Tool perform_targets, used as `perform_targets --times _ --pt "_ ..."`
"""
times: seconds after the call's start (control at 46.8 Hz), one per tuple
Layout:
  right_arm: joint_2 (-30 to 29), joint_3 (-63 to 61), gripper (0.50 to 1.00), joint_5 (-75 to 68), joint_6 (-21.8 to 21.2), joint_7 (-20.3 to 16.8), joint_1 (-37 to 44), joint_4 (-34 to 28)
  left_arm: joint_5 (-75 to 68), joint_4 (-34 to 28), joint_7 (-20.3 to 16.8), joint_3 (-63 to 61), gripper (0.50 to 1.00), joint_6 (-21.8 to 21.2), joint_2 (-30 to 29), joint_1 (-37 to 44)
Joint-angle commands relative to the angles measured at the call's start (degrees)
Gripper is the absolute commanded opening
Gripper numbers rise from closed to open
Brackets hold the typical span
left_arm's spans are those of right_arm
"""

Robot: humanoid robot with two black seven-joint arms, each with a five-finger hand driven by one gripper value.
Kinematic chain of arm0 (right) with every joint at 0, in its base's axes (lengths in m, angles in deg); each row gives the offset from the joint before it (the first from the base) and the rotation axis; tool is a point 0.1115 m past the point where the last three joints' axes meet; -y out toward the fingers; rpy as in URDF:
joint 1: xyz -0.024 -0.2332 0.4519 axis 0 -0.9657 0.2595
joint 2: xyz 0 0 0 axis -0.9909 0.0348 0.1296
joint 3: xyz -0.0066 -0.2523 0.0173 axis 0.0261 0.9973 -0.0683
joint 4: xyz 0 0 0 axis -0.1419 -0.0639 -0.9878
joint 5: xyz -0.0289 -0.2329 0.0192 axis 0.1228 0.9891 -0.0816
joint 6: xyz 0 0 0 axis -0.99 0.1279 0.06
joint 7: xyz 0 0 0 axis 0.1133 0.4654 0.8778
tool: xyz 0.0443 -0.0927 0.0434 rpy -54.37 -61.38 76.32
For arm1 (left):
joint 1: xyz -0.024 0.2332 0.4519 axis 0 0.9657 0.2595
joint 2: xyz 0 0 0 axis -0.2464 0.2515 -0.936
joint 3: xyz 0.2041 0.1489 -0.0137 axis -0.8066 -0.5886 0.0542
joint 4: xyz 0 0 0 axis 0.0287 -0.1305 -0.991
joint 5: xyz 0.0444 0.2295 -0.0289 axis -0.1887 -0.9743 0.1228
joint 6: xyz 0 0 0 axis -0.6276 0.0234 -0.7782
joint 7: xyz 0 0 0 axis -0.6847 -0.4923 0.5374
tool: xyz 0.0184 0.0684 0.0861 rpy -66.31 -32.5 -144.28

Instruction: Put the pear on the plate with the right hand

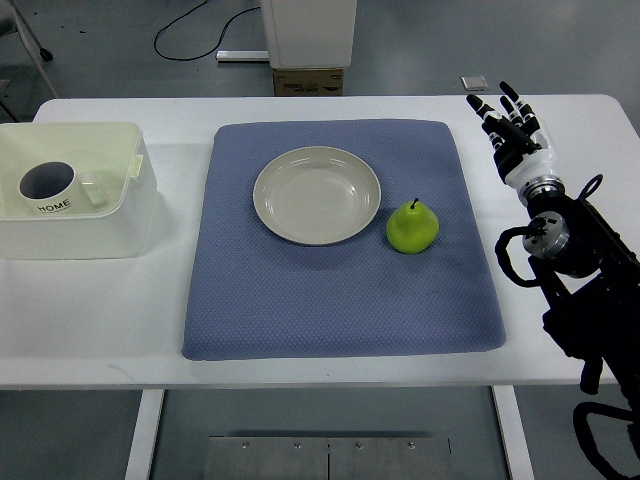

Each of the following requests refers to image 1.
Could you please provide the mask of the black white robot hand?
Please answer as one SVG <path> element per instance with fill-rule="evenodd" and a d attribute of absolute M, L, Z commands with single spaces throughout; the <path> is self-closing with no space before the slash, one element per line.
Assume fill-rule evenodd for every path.
<path fill-rule="evenodd" d="M 533 108 L 506 82 L 499 84 L 505 114 L 474 94 L 466 101 L 482 120 L 493 147 L 493 160 L 502 182 L 514 190 L 535 177 L 552 174 L 556 155 Z"/>

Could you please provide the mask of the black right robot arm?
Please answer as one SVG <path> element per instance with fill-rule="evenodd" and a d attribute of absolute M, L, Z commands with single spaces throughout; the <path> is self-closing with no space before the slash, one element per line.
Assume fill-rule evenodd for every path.
<path fill-rule="evenodd" d="M 588 418 L 626 422 L 632 447 L 639 446 L 639 261 L 588 201 L 602 179 L 596 175 L 576 198 L 555 176 L 527 181 L 519 195 L 530 221 L 505 230 L 495 253 L 513 283 L 541 289 L 549 305 L 544 330 L 566 356 L 584 363 L 581 390 L 597 394 L 605 368 L 617 380 L 627 408 L 583 402 L 574 408 L 573 426 L 591 465 L 606 479 L 620 479 L 599 452 Z"/>

